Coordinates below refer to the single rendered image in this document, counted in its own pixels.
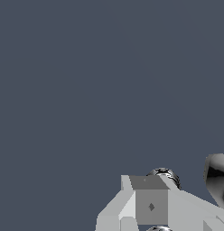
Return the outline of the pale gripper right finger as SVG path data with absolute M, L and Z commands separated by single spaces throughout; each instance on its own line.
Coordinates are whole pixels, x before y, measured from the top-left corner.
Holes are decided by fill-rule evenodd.
M 172 231 L 224 231 L 224 209 L 179 190 L 161 175 L 167 189 L 157 192 L 152 210 L 154 225 L 167 225 Z

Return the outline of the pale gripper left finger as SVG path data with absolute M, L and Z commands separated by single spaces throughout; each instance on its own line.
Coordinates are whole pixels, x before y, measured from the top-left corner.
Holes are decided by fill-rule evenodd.
M 98 214 L 95 231 L 139 231 L 152 223 L 150 176 L 121 176 L 121 190 Z

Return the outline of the chrome faucet spout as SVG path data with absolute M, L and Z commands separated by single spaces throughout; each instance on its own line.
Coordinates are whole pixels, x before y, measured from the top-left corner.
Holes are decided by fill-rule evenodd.
M 224 209 L 224 153 L 210 154 L 206 158 L 203 179 L 211 196 Z

